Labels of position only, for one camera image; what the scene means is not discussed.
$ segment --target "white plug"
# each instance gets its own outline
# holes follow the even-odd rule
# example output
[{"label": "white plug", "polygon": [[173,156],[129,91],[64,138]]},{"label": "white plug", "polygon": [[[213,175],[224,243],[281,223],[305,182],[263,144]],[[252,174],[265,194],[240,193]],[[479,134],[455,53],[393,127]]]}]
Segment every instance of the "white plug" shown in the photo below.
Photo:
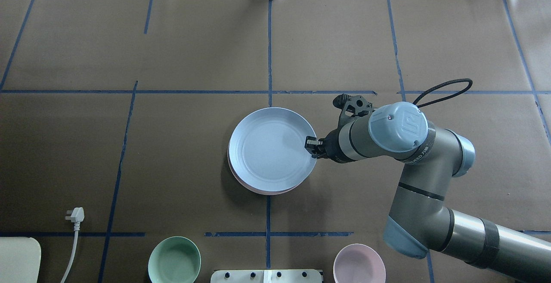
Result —
[{"label": "white plug", "polygon": [[67,210],[65,219],[74,223],[74,230],[80,230],[80,222],[84,221],[84,209],[82,207],[76,207],[73,210]]}]

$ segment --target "white power adapter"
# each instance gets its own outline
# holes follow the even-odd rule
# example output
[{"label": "white power adapter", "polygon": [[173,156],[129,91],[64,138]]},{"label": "white power adapter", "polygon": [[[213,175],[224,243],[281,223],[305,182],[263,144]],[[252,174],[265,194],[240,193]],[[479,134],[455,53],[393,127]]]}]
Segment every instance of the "white power adapter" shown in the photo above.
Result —
[{"label": "white power adapter", "polygon": [[74,240],[71,259],[69,259],[69,264],[67,265],[67,270],[65,271],[65,275],[63,275],[63,279],[61,279],[61,283],[65,283],[69,271],[71,271],[71,266],[73,265],[74,255],[77,251],[78,231],[80,230],[80,223],[84,221],[84,209],[82,207],[76,207],[73,210],[67,210],[67,214],[69,214],[69,216],[66,216],[65,219],[74,223]]}]

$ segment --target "pink cup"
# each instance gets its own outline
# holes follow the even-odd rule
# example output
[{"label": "pink cup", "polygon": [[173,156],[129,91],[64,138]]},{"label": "pink cup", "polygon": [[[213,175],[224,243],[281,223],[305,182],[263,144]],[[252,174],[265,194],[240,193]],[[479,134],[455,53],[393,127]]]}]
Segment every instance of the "pink cup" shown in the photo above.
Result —
[{"label": "pink cup", "polygon": [[335,283],[384,283],[386,271],[381,257],[369,246],[345,246],[333,263]]}]

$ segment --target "stacked plates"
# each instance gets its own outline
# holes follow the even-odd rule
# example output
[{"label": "stacked plates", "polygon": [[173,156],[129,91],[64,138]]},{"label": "stacked plates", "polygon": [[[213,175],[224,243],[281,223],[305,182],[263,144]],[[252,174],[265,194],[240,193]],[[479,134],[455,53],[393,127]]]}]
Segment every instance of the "stacked plates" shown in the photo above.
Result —
[{"label": "stacked plates", "polygon": [[254,111],[232,133],[230,169],[239,183],[255,193],[277,195],[290,191],[316,165],[304,148],[306,136],[315,136],[313,128],[289,109]]}]

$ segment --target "green bowl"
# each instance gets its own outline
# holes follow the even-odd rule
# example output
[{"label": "green bowl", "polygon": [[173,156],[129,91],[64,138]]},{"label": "green bowl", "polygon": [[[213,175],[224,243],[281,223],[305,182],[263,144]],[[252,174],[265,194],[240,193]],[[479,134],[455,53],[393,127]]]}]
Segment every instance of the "green bowl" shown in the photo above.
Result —
[{"label": "green bowl", "polygon": [[184,237],[162,240],[151,252],[147,271],[152,283],[193,283],[201,269],[201,254]]}]

